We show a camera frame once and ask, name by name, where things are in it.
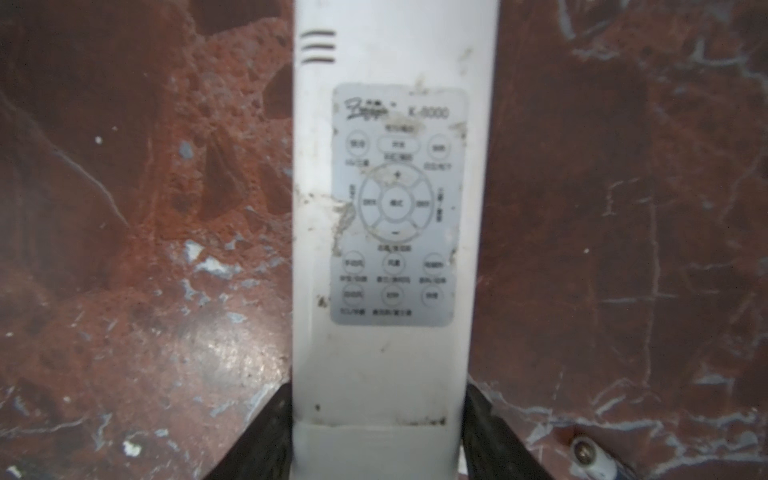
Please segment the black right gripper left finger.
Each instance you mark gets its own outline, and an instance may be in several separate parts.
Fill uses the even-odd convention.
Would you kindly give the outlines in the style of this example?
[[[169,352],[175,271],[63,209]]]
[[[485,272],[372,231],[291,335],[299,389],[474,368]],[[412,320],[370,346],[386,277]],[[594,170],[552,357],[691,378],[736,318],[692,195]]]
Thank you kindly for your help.
[[[293,445],[292,385],[281,385],[205,480],[288,480]]]

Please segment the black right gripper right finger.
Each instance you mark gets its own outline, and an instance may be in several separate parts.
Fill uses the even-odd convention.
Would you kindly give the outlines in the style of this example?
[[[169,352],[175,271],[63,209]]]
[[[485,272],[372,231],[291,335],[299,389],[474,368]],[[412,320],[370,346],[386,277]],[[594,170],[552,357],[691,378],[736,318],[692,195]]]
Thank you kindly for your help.
[[[466,388],[461,440],[469,479],[553,479],[473,384]]]

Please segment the white remote being unloaded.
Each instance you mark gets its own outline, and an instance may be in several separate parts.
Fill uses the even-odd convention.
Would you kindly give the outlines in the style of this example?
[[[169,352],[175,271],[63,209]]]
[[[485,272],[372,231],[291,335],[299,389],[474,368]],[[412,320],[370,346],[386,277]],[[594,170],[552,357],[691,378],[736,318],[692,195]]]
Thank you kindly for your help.
[[[500,5],[294,11],[295,479],[454,479]]]

